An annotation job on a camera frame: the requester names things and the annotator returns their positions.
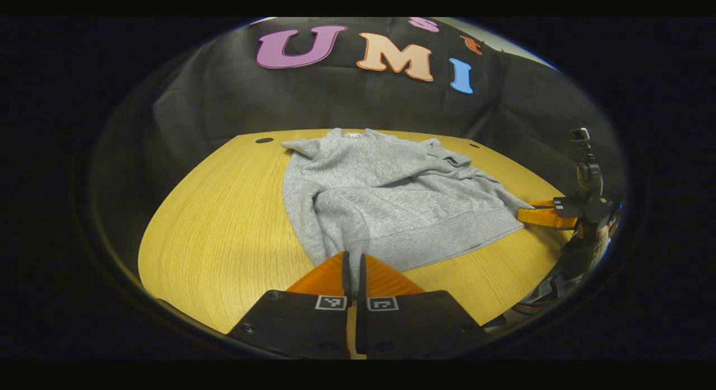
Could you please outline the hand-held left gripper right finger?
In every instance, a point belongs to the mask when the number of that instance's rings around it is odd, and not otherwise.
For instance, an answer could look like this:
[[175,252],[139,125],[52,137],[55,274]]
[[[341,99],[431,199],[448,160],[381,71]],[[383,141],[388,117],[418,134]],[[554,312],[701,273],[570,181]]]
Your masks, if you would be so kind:
[[426,291],[385,262],[360,256],[358,354],[367,359],[455,359],[489,339],[448,291]]

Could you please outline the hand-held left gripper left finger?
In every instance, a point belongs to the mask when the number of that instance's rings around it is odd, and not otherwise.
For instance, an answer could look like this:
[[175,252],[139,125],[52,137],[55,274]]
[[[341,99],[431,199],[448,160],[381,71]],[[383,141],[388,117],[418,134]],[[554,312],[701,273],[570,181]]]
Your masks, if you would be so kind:
[[340,252],[286,290],[268,290],[228,333],[287,359],[349,359],[350,254]]

